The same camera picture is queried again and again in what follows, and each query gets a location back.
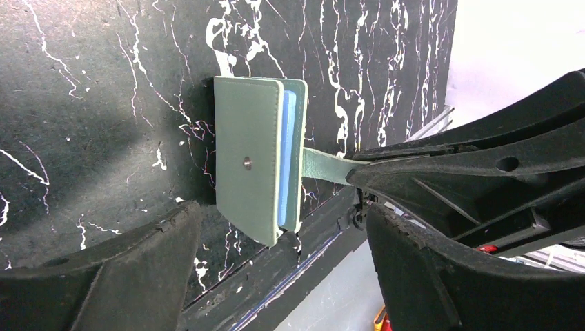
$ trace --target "gray floor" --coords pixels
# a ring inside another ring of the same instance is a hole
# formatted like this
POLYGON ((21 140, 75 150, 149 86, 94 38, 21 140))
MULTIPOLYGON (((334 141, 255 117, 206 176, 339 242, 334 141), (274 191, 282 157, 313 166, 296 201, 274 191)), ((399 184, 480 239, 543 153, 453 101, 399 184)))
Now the gray floor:
POLYGON ((276 331, 371 331, 384 305, 368 242, 350 253, 276 331))

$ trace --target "green leather pad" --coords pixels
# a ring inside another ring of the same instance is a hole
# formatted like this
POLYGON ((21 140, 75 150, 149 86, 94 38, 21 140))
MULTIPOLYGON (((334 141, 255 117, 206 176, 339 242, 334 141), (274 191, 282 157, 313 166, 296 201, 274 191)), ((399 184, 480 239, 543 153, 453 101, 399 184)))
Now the green leather pad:
POLYGON ((346 176, 352 169, 370 163, 341 159, 335 155, 313 150, 312 148, 304 148, 303 154, 303 176, 323 179, 342 185, 350 185, 346 181, 346 176))
POLYGON ((277 80, 214 78, 217 209, 267 246, 277 242, 283 93, 277 80))

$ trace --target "orange object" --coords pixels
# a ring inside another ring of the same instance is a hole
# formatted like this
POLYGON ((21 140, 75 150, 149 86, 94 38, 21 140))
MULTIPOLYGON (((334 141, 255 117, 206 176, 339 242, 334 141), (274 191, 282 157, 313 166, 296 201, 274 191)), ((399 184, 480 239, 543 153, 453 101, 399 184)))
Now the orange object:
POLYGON ((386 306, 382 307, 374 319, 374 331, 392 331, 390 320, 386 313, 386 306))

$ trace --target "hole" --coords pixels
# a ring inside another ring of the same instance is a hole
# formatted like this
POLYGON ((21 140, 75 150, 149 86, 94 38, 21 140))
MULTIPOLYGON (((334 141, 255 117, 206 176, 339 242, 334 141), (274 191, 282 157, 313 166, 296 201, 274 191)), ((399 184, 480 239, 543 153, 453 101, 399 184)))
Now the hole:
POLYGON ((515 157, 505 157, 495 164, 496 168, 505 172, 514 171, 516 168, 518 168, 519 165, 520 161, 518 161, 518 159, 515 157))
POLYGON ((69 262, 69 259, 66 257, 61 257, 60 259, 54 259, 47 263, 45 263, 45 267, 56 267, 58 265, 62 265, 69 262))

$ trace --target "green strap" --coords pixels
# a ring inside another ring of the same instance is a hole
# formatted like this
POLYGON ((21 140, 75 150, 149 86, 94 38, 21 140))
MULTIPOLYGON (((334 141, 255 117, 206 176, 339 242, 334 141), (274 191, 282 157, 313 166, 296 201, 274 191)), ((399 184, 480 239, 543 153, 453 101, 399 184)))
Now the green strap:
POLYGON ((303 177, 350 185, 346 181, 347 174, 352 169, 362 167, 368 163, 370 162, 341 159, 312 148, 303 148, 303 177))

